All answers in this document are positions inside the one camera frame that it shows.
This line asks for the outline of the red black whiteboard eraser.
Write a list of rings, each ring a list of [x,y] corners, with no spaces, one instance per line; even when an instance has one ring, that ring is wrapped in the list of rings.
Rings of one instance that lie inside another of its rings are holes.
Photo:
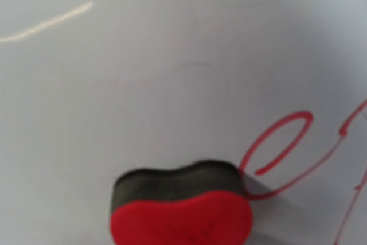
[[[244,244],[252,226],[243,180],[229,162],[135,169],[112,189],[115,244]]]

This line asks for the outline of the white whiteboard black frame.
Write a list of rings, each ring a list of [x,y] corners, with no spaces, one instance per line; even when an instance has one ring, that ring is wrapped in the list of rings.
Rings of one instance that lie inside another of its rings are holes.
[[[366,0],[1,0],[2,244],[111,244],[120,174],[245,155],[249,244],[366,243]]]

